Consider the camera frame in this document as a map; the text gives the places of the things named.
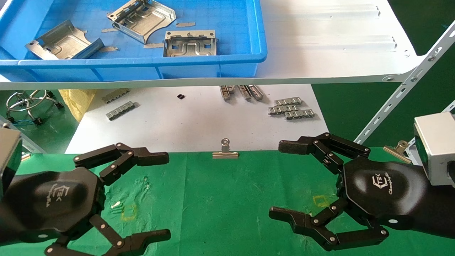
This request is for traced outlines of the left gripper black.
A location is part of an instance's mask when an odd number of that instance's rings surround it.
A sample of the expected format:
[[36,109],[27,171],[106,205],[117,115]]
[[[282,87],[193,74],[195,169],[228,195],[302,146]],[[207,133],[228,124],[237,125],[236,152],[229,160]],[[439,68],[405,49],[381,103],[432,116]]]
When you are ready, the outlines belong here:
[[[104,185],[112,185],[136,165],[168,164],[167,152],[151,153],[145,147],[117,143],[80,154],[74,163],[77,168],[72,171],[44,171],[13,178],[1,199],[2,246],[58,238],[44,251],[46,256],[90,256],[67,245],[94,227],[112,245],[104,256],[141,256],[149,244],[171,238],[169,229],[122,238],[99,215],[106,199]],[[89,170],[107,163],[109,166],[99,177]]]

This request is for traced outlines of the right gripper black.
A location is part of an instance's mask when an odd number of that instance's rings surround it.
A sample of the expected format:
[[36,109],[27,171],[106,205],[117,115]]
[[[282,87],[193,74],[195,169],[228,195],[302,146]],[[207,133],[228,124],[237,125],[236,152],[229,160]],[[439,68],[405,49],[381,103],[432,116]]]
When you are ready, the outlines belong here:
[[[341,196],[346,199],[336,200],[315,217],[269,209],[271,219],[288,223],[295,234],[312,238],[326,251],[378,245],[389,236],[380,225],[454,238],[454,187],[431,185],[422,166],[372,161],[368,147],[331,133],[281,140],[278,151],[313,155],[332,174],[341,173]],[[352,160],[344,165],[336,153]],[[343,212],[367,229],[337,234],[328,230],[326,226]]]

